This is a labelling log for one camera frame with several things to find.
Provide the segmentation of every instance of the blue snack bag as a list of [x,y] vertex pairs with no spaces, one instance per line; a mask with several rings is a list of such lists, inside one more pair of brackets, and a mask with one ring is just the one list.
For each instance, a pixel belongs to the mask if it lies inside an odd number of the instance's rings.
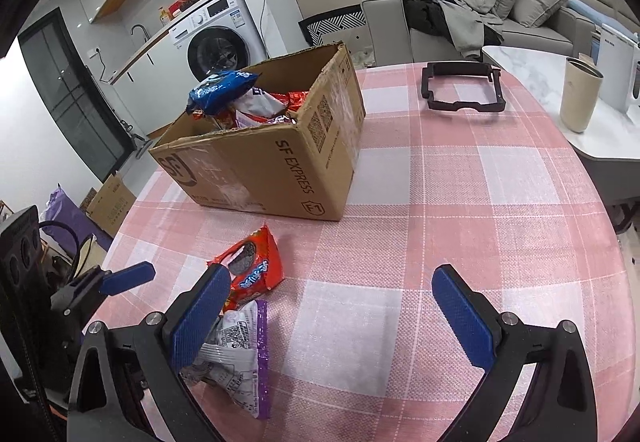
[[188,115],[200,111],[204,115],[216,115],[227,104],[253,88],[257,79],[256,73],[235,70],[209,75],[189,92],[186,112]]

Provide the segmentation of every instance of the soap bottle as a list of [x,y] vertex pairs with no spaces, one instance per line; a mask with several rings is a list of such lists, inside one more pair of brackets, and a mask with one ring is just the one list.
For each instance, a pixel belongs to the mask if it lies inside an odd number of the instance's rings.
[[171,21],[171,19],[173,19],[171,14],[169,14],[164,7],[160,7],[160,22],[162,23],[162,26],[165,26],[169,21]]

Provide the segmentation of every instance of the qr code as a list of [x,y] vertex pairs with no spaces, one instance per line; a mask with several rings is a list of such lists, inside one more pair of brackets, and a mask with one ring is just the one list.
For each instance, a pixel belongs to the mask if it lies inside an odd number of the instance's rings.
[[324,144],[324,139],[326,135],[324,134],[324,129],[322,128],[322,124],[320,123],[320,117],[318,117],[318,113],[314,112],[313,117],[309,121],[309,133],[311,133],[311,137],[316,143],[316,147],[318,148],[318,152],[322,151],[322,144]]
[[237,325],[224,328],[220,332],[220,342],[230,348],[250,348],[249,328],[245,321],[238,321]]
[[329,103],[326,101],[325,96],[322,97],[320,104],[318,104],[318,111],[320,112],[320,118],[324,124],[324,129],[329,131],[331,123],[334,121],[334,115],[331,113],[331,108],[329,107]]

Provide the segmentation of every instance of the black and white striped pattern panel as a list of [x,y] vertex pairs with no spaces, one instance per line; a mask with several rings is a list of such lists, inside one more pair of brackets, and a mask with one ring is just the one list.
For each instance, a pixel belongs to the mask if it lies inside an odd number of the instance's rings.
[[345,30],[347,28],[362,27],[367,24],[364,19],[362,11],[353,12],[351,14],[345,14],[341,16],[329,17],[321,21],[316,21],[307,26],[311,38],[314,42],[314,46],[320,46],[322,43],[322,36],[337,32],[339,30]]

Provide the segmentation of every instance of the purple bag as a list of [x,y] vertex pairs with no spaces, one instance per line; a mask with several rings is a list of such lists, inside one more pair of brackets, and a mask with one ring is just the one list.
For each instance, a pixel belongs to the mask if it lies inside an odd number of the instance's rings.
[[[44,217],[61,221],[71,227],[78,236],[81,245],[91,234],[95,234],[98,245],[104,250],[109,250],[111,246],[111,237],[78,209],[60,186],[51,193]],[[76,243],[68,231],[53,225],[43,227],[42,230],[55,239],[70,256],[76,255]]]

